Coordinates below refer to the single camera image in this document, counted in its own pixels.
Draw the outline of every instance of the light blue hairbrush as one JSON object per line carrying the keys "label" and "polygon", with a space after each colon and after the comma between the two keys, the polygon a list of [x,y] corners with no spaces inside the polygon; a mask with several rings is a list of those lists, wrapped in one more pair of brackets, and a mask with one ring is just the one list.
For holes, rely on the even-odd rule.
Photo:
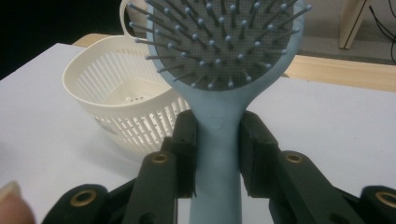
{"label": "light blue hairbrush", "polygon": [[158,72],[198,122],[191,224],[240,224],[238,126],[250,102],[297,53],[304,0],[146,0],[144,29]]}

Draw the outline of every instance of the white plastic basket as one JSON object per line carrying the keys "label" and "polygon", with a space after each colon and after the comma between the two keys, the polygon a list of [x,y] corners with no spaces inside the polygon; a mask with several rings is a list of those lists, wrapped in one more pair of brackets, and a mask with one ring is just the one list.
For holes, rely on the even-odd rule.
{"label": "white plastic basket", "polygon": [[146,154],[160,149],[189,106],[145,59],[148,47],[125,34],[80,53],[64,71],[64,87],[117,144]]}

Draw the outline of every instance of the hairbrush bristle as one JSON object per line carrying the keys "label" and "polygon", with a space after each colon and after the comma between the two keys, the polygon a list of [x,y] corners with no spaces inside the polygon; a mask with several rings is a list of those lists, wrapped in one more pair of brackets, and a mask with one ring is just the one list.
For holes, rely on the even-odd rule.
{"label": "hairbrush bristle", "polygon": [[300,30],[292,22],[311,6],[294,12],[296,0],[189,1],[146,0],[154,10],[143,12],[152,27],[136,29],[153,34],[163,69],[175,81],[194,88],[224,91],[247,85],[287,54],[291,35]]}

